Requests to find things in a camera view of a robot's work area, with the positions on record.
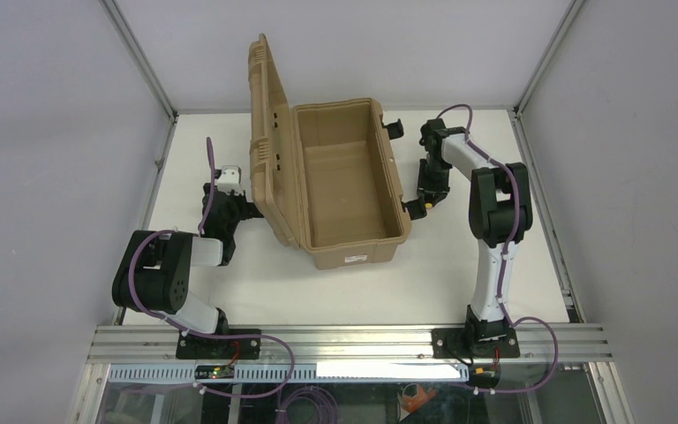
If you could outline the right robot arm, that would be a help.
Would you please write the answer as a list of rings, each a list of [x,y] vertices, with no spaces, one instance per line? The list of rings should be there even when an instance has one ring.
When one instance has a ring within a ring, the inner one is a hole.
[[[462,327],[432,332],[437,358],[516,358],[515,326],[507,301],[515,255],[532,227],[529,171],[523,163],[503,163],[477,146],[469,129],[448,127],[442,118],[420,129],[426,156],[419,162],[417,198],[407,204],[411,218],[448,197],[449,174],[470,183],[468,223],[478,241],[475,291]]]

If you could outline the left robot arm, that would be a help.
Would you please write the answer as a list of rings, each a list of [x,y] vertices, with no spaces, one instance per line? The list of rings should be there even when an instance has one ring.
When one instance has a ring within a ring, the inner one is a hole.
[[[135,231],[119,264],[111,298],[121,308],[159,318],[184,334],[227,336],[226,314],[192,294],[191,270],[230,264],[238,225],[262,214],[238,187],[203,185],[197,233]]]

